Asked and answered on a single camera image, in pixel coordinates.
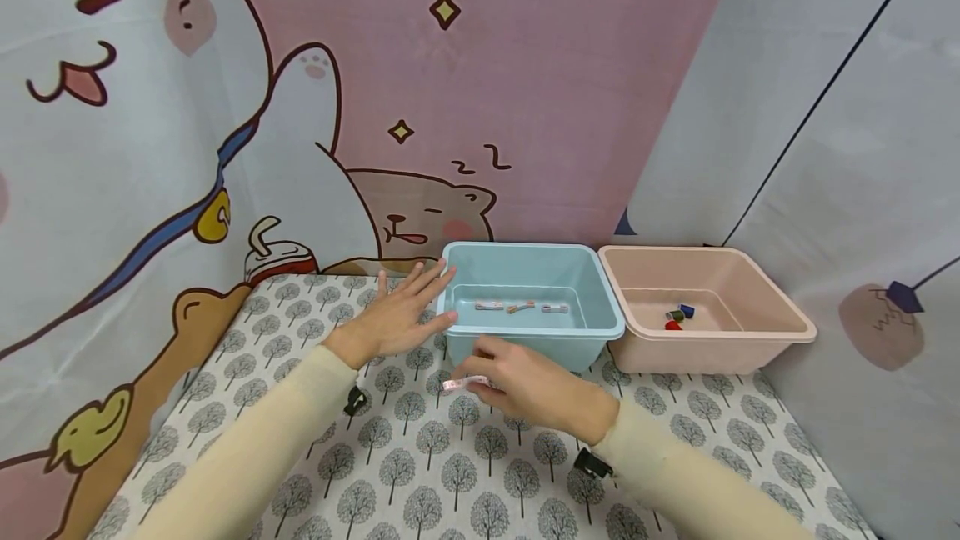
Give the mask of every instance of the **left hand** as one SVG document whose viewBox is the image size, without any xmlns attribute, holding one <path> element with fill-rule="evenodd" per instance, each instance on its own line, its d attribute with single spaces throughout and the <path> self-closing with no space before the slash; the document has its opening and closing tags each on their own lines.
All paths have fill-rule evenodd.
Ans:
<svg viewBox="0 0 960 540">
<path fill-rule="evenodd" d="M 378 356 L 397 355 L 423 344 L 434 333 L 447 330 L 457 321 L 457 312 L 438 314 L 421 325 L 423 310 L 440 296 L 456 274 L 442 258 L 429 271 L 418 262 L 410 275 L 393 292 L 387 293 L 387 274 L 377 275 L 377 298 L 358 317 L 337 327 L 323 345 L 350 368 L 360 369 Z"/>
</svg>

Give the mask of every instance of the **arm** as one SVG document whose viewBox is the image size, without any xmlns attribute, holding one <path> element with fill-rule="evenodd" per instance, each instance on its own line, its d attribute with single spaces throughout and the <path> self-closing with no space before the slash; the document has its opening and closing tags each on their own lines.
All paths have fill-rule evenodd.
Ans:
<svg viewBox="0 0 960 540">
<path fill-rule="evenodd" d="M 610 464 L 634 498 L 645 507 L 661 511 L 693 538 L 813 538 L 770 497 L 706 454 L 678 441 L 629 399 L 620 402 L 617 419 L 594 452 Z"/>
</svg>

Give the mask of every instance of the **tablecloth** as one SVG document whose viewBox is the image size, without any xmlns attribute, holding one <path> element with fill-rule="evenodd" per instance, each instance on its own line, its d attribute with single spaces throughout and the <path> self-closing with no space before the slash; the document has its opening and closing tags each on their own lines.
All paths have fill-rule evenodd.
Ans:
<svg viewBox="0 0 960 540">
<path fill-rule="evenodd" d="M 244 408 L 373 300 L 374 286 L 354 276 L 261 282 L 90 538 L 130 536 Z M 505 417 L 472 394 L 441 391 L 451 370 L 442 334 L 363 368 L 365 407 L 317 430 L 250 538 L 683 538 L 610 477 L 573 470 L 573 437 Z M 605 350 L 583 376 L 641 403 L 817 538 L 874 539 L 762 373 L 629 375 Z"/>
</svg>

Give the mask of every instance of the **pink backdrop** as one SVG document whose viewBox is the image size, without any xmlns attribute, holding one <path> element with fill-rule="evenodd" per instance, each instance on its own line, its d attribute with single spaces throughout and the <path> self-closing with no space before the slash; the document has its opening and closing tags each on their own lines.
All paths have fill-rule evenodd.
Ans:
<svg viewBox="0 0 960 540">
<path fill-rule="evenodd" d="M 606 242 L 718 0 L 453 0 L 447 31 L 435 1 L 252 0 L 275 63 L 339 62 L 342 165 L 490 188 L 497 239 Z"/>
</svg>

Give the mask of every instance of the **right hand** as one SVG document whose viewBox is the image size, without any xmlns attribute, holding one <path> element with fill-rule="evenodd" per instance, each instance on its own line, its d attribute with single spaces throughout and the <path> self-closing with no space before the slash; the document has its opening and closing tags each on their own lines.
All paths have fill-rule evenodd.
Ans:
<svg viewBox="0 0 960 540">
<path fill-rule="evenodd" d="M 617 421 L 620 403 L 596 384 L 582 380 L 539 352 L 500 338 L 481 336 L 451 378 L 487 376 L 491 388 L 470 383 L 480 400 L 512 418 L 570 433 L 589 446 L 599 444 Z"/>
</svg>

